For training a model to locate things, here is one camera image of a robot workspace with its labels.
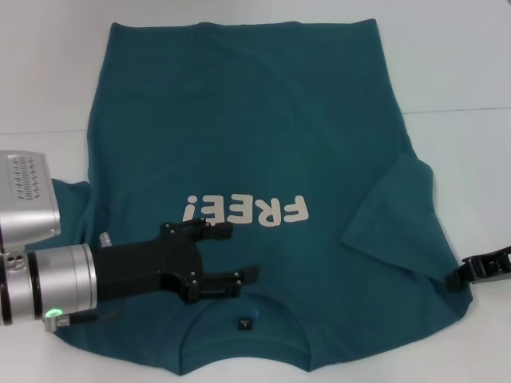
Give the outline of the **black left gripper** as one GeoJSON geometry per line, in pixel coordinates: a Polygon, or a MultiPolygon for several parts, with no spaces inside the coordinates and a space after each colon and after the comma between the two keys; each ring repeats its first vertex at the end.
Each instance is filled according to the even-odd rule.
{"type": "Polygon", "coordinates": [[[228,240],[231,223],[207,221],[164,223],[149,241],[102,247],[93,252],[99,303],[167,291],[187,304],[203,299],[238,298],[257,282],[259,266],[203,274],[196,243],[228,240]]]}

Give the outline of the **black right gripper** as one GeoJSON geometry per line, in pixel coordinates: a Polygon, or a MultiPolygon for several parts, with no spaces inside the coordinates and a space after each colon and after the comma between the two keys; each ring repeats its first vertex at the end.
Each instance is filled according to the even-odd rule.
{"type": "Polygon", "coordinates": [[[489,263],[495,259],[498,266],[496,280],[510,279],[510,247],[496,253],[474,255],[462,260],[455,271],[446,276],[446,287],[451,292],[460,291],[471,283],[480,282],[489,277],[489,263]]]}

